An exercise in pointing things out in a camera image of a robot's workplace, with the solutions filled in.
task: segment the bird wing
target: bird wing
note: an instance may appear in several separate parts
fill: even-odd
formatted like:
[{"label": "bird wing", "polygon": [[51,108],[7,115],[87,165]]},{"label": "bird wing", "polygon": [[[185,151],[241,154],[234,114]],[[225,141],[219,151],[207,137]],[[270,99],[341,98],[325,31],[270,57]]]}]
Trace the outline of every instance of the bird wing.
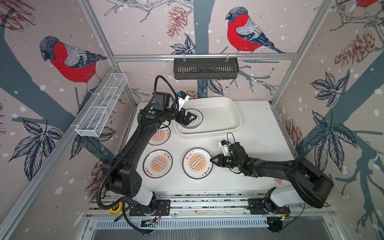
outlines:
[{"label": "bird wing", "polygon": [[87,65],[87,51],[84,48],[72,47],[64,43],[68,57],[64,64],[70,68],[82,68]]},{"label": "bird wing", "polygon": [[263,33],[263,30],[257,26],[250,17],[244,26],[236,28],[236,32],[245,40],[252,41]]}]

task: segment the white plastic tub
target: white plastic tub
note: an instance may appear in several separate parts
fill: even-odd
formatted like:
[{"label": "white plastic tub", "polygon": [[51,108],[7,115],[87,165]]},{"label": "white plastic tub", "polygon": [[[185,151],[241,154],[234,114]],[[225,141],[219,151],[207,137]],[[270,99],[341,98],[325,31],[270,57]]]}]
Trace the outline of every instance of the white plastic tub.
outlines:
[{"label": "white plastic tub", "polygon": [[194,108],[203,114],[202,123],[194,129],[184,128],[174,121],[176,132],[184,138],[219,136],[237,130],[242,124],[235,103],[227,97],[191,99],[183,108]]}]

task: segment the gray floor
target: gray floor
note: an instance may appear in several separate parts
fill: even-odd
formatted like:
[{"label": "gray floor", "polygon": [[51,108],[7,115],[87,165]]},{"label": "gray floor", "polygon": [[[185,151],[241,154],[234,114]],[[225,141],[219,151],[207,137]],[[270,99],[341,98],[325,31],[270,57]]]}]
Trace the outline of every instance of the gray floor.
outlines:
[{"label": "gray floor", "polygon": [[95,230],[92,240],[331,240],[326,223],[322,217],[300,217],[273,234],[266,228],[217,228],[187,230],[155,230],[150,236],[142,236],[135,230]]}]

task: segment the dark gray metal basket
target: dark gray metal basket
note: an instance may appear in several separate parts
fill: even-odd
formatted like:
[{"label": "dark gray metal basket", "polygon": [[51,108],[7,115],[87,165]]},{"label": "dark gray metal basket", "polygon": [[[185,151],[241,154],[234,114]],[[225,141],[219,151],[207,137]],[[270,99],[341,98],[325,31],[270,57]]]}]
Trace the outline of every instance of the dark gray metal basket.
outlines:
[{"label": "dark gray metal basket", "polygon": [[237,58],[175,58],[175,79],[235,79],[239,73]]}]

